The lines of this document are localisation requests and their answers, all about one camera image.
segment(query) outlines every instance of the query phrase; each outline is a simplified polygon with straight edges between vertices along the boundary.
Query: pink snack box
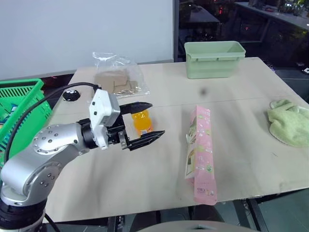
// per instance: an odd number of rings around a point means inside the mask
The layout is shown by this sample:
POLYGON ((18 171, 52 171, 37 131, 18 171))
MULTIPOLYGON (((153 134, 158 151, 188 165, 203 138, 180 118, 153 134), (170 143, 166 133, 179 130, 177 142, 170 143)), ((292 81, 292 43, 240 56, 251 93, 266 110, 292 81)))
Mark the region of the pink snack box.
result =
POLYGON ((194 184, 197 203, 215 205, 217 186, 213 170, 211 111, 197 105, 190 123, 185 179, 194 184))

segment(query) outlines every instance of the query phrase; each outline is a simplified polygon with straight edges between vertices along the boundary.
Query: green plastic container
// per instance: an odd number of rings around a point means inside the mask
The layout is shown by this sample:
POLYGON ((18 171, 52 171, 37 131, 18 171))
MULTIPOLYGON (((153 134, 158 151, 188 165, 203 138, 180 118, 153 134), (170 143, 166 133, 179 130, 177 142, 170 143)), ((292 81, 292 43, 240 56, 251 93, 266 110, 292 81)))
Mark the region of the green plastic container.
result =
MULTIPOLYGON (((44 97, 40 79, 0 82, 0 122, 7 120, 0 129, 0 166, 3 166, 3 154, 14 125, 23 112, 44 97)), ((24 119, 15 135, 10 157, 26 148, 35 134, 44 126, 52 110, 47 102, 36 107, 24 119)))
POLYGON ((229 77, 246 53, 236 41, 187 42, 184 48, 190 79, 229 77))

